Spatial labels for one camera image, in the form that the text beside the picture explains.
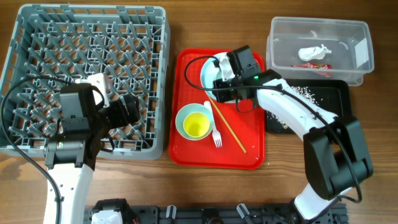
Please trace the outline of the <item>red snack wrapper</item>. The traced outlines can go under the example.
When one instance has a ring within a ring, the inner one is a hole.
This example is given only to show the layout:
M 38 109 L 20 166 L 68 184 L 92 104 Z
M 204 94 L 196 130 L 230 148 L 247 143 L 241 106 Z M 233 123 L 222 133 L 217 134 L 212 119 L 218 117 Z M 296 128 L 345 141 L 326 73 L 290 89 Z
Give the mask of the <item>red snack wrapper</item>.
M 314 68 L 314 69 L 322 69 L 322 70 L 332 69 L 332 66 L 328 63 L 322 64 L 322 63 L 311 63 L 311 62 L 307 62 L 307 63 L 301 64 L 301 65 L 291 65 L 291 67 Z M 330 72 L 316 72 L 316 73 L 323 77 L 332 77 L 332 74 Z

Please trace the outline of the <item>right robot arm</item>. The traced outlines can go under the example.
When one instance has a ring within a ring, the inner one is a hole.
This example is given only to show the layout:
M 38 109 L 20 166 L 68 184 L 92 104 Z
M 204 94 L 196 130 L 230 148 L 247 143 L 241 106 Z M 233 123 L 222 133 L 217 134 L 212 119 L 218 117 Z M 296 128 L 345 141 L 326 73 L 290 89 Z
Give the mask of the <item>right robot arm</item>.
M 360 183 L 373 165 L 360 122 L 311 103 L 274 70 L 263 71 L 249 46 L 215 57 L 221 78 L 213 81 L 217 102 L 253 100 L 278 116 L 303 141 L 308 184 L 291 202 L 291 223 L 312 223 L 341 199 L 359 203 Z

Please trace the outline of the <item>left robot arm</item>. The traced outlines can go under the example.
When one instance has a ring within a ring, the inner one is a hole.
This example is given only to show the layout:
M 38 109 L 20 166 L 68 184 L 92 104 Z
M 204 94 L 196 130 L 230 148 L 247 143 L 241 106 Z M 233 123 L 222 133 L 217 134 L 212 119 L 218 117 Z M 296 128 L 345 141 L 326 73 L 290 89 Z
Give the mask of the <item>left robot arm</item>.
M 99 92 L 89 83 L 71 84 L 60 90 L 63 116 L 55 134 L 45 145 L 45 166 L 50 176 L 44 223 L 82 223 L 87 193 L 95 171 L 101 141 L 110 130 L 139 121 L 135 95 L 105 103 L 95 101 Z

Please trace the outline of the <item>wooden chopstick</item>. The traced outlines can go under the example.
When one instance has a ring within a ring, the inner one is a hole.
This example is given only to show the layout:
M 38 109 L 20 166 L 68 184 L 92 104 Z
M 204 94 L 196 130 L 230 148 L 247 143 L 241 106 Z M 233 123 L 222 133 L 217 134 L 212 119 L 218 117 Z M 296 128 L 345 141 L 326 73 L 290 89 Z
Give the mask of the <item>wooden chopstick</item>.
M 243 153 L 247 154 L 247 150 L 244 148 L 244 146 L 242 145 L 241 141 L 239 140 L 239 138 L 237 137 L 237 135 L 235 134 L 235 132 L 233 131 L 233 129 L 231 128 L 231 126 L 229 125 L 229 123 L 227 122 L 227 120 L 225 119 L 225 117 L 223 116 L 222 112 L 220 111 L 220 109 L 217 107 L 216 103 L 212 100 L 212 98 L 207 95 L 207 97 L 209 98 L 210 103 L 213 105 L 213 107 L 215 108 L 215 110 L 218 112 L 220 118 L 223 120 L 224 124 L 226 125 L 226 127 L 228 128 L 228 130 L 230 131 L 230 133 L 233 135 L 235 141 L 237 142 L 237 144 L 239 145 L 239 147 L 241 148 L 241 150 L 243 151 Z

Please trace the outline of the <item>white plastic fork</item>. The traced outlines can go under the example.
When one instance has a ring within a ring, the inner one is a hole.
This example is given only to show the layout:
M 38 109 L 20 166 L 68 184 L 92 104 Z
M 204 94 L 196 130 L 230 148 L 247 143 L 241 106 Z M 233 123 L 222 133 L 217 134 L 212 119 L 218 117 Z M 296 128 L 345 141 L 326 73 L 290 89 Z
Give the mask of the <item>white plastic fork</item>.
M 209 110 L 209 112 L 211 113 L 212 118 L 214 118 L 214 114 L 213 114 L 213 110 L 212 110 L 210 101 L 205 101 L 204 102 L 204 106 Z M 213 138 L 213 141 L 214 141 L 214 144 L 215 144 L 216 147 L 221 147 L 222 146 L 221 134 L 217 130 L 216 124 L 214 124 L 213 128 L 212 128 L 212 138 Z

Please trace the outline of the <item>yellow plastic cup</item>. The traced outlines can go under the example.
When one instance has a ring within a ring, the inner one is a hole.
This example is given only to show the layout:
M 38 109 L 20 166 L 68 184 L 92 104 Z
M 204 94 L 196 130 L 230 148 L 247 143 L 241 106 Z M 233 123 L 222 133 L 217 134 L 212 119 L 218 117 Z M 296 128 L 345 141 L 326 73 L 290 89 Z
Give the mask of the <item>yellow plastic cup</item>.
M 190 113 L 183 122 L 183 129 L 192 139 L 200 139 L 205 136 L 210 128 L 210 120 L 200 112 Z

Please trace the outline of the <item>white napkin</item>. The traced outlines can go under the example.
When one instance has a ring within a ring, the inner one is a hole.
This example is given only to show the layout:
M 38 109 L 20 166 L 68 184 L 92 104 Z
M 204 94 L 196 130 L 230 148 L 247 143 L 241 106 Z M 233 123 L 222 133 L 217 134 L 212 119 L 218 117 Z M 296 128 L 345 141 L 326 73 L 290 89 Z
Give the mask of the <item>white napkin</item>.
M 304 62 L 309 62 L 311 60 L 321 60 L 325 57 L 326 54 L 330 54 L 331 50 L 329 50 L 326 46 L 321 44 L 320 47 L 308 47 L 302 48 L 298 51 L 299 58 Z

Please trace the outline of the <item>light green bowl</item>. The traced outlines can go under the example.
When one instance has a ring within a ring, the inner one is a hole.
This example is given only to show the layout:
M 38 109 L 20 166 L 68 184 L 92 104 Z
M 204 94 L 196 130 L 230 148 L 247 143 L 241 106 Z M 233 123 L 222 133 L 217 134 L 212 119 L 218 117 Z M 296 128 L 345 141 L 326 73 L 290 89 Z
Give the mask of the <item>light green bowl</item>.
M 184 119 L 190 113 L 195 113 L 195 112 L 200 112 L 200 113 L 205 114 L 208 117 L 208 119 L 210 120 L 210 128 L 209 128 L 208 132 L 205 134 L 204 137 L 202 137 L 200 139 L 190 138 L 183 129 Z M 215 123 L 214 118 L 212 118 L 209 110 L 204 105 L 198 104 L 198 103 L 191 103 L 191 104 L 185 105 L 184 107 L 182 107 L 180 109 L 180 111 L 177 113 L 176 118 L 175 118 L 175 125 L 176 125 L 178 133 L 185 139 L 188 139 L 191 141 L 198 141 L 198 140 L 201 140 L 201 139 L 204 139 L 205 137 L 207 137 L 207 135 L 209 135 L 211 133 L 214 123 Z

